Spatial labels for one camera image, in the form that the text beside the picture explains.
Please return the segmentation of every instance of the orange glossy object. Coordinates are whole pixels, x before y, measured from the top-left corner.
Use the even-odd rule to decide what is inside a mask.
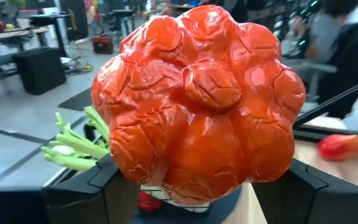
[[[323,159],[342,161],[358,155],[358,134],[333,134],[318,144],[319,155]]]
[[[218,6],[151,18],[92,86],[120,170],[187,205],[279,178],[305,99],[280,56],[268,29],[237,24]]]

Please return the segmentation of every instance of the concrete floor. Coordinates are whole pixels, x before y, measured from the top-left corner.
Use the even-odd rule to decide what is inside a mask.
[[[350,18],[358,21],[358,11]],[[48,43],[55,45],[49,37]],[[53,138],[58,129],[55,127],[55,112],[59,112],[66,122],[76,123],[73,128],[82,134],[83,113],[59,108],[58,105],[90,87],[95,72],[110,55],[95,55],[90,43],[80,45],[82,53],[93,65],[94,71],[70,77],[68,82],[40,96],[28,95],[22,89],[18,76],[8,78],[11,94],[7,95],[0,82],[0,129],[12,135],[21,133],[33,136],[36,141],[27,141],[0,134],[0,186],[40,186],[46,183],[61,167],[44,161],[39,151],[40,141]],[[67,46],[70,57],[80,53],[75,46]],[[353,113],[344,120],[349,129],[358,129],[358,102]]]

